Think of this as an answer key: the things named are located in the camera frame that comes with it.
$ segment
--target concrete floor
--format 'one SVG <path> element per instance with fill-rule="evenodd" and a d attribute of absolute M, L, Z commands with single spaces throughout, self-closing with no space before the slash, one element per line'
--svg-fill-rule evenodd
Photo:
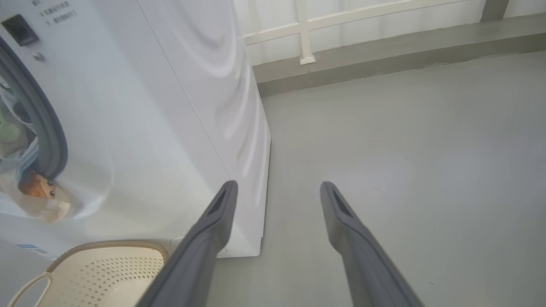
<path fill-rule="evenodd" d="M 319 202 L 337 184 L 426 306 L 546 302 L 546 53 L 264 99 L 265 237 L 208 306 L 352 306 Z"/>

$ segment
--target label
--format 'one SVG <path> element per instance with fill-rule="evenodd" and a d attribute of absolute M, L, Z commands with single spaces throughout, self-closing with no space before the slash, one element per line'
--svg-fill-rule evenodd
<path fill-rule="evenodd" d="M 43 6 L 42 4 L 43 0 L 32 0 L 32 5 L 39 7 L 38 13 L 50 27 L 78 16 L 68 1 L 60 1 L 51 6 Z"/>
<path fill-rule="evenodd" d="M 43 249 L 37 247 L 37 246 L 34 246 L 34 245 L 30 245 L 30 244 L 17 244 L 18 247 L 21 247 L 27 251 L 30 251 L 32 253 L 35 253 L 36 255 L 38 256 L 41 256 L 41 257 L 44 257 L 46 258 L 47 260 L 50 260 L 50 261 L 54 261 L 55 259 L 58 258 L 58 256 L 55 256 L 53 255 L 52 253 L 48 253 L 46 251 L 44 251 Z"/>

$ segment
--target grey baseboard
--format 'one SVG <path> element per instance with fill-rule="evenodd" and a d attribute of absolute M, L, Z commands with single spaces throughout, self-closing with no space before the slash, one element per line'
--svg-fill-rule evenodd
<path fill-rule="evenodd" d="M 546 14 L 437 29 L 325 50 L 317 62 L 289 58 L 254 66 L 258 90 L 268 97 L 370 76 L 481 57 L 546 50 Z"/>

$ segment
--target basket rim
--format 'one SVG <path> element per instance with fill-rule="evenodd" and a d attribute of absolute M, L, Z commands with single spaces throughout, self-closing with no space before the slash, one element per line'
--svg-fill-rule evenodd
<path fill-rule="evenodd" d="M 112 241 L 99 241 L 99 242 L 92 242 L 92 243 L 86 243 L 82 245 L 78 245 L 64 254 L 62 254 L 59 258 L 57 258 L 53 263 L 49 265 L 49 267 L 45 270 L 48 273 L 53 273 L 53 271 L 68 257 L 82 251 L 88 251 L 88 250 L 94 250 L 94 249 L 103 249 L 106 247 L 141 247 L 145 249 L 153 249 L 158 251 L 161 256 L 163 257 L 163 265 L 167 263 L 169 260 L 169 252 L 167 249 L 156 242 L 151 241 L 145 241 L 145 240 L 112 240 Z"/>

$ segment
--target sticker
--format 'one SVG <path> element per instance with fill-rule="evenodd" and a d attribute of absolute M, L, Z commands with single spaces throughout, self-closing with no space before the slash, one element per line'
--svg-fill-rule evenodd
<path fill-rule="evenodd" d="M 37 247 L 37 246 L 34 246 L 34 245 L 30 245 L 30 244 L 17 244 L 18 247 L 21 247 L 27 251 L 31 251 L 33 253 L 35 253 L 36 255 L 38 256 L 42 256 L 48 260 L 51 260 L 51 261 L 54 261 L 55 259 L 58 258 L 58 256 L 55 256 L 53 255 L 52 253 L 48 253 L 46 251 L 44 251 L 43 249 Z"/>

